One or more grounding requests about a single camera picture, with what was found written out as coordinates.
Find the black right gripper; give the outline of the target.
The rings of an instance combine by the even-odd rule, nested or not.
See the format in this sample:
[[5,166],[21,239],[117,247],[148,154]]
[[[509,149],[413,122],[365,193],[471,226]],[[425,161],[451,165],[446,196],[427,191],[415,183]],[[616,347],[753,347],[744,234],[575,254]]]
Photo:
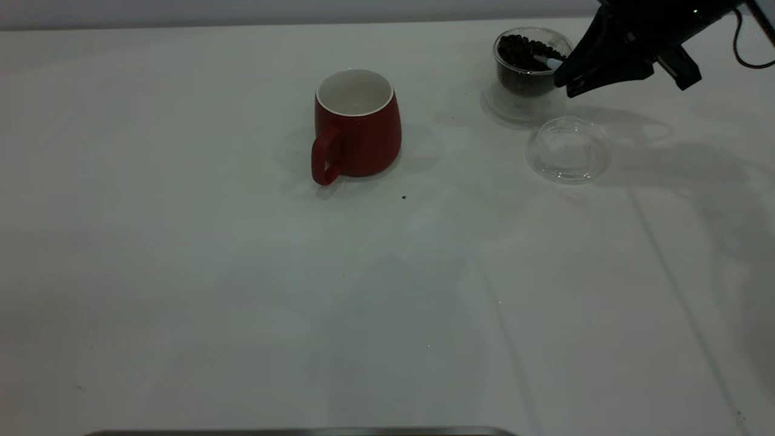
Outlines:
[[686,90],[701,80],[682,47],[741,5],[740,1],[601,1],[597,18],[554,73],[568,97],[645,80],[659,66]]

